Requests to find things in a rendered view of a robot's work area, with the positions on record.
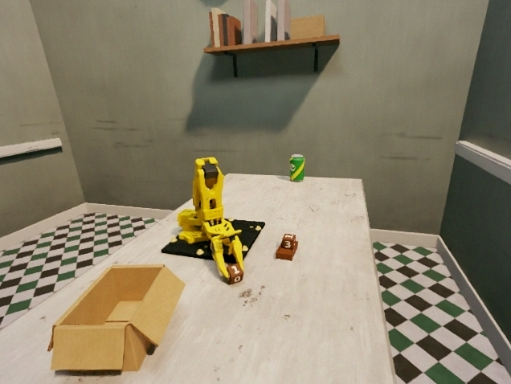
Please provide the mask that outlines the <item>green drink can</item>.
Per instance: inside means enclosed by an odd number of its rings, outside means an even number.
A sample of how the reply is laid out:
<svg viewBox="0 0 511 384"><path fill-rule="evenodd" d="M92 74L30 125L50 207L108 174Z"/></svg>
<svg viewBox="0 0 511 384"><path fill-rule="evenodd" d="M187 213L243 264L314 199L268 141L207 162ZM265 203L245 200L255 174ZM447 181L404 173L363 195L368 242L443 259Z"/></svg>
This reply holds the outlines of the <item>green drink can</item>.
<svg viewBox="0 0 511 384"><path fill-rule="evenodd" d="M290 158L290 179L293 182L304 180L305 159L301 154L294 154Z"/></svg>

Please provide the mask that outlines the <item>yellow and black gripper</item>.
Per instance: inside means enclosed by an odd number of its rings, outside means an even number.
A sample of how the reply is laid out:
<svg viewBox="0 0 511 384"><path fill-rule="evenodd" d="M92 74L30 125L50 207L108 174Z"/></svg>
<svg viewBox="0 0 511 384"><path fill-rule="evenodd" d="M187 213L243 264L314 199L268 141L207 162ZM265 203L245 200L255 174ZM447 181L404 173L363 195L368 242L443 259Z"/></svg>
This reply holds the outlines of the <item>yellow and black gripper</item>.
<svg viewBox="0 0 511 384"><path fill-rule="evenodd" d="M243 269L242 245L237 236L241 234L240 232L241 230L232 231L223 235L215 236L211 239L211 251L213 258L218 264L220 272L226 278L228 278L229 275L223 260L224 254L230 255L233 253L236 262L239 263L240 267Z"/></svg>

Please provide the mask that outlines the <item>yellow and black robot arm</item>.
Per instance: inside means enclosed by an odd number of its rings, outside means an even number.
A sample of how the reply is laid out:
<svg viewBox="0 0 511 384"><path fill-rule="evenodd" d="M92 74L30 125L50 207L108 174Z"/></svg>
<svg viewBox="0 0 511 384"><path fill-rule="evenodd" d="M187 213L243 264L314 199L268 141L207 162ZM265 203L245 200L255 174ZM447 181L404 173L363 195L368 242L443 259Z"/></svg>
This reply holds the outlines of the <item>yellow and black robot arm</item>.
<svg viewBox="0 0 511 384"><path fill-rule="evenodd" d="M234 231L231 223L223 218L224 176L217 164L214 157L195 160L192 200L195 210L186 209L179 215L182 224L179 239L188 243L208 241Z"/></svg>

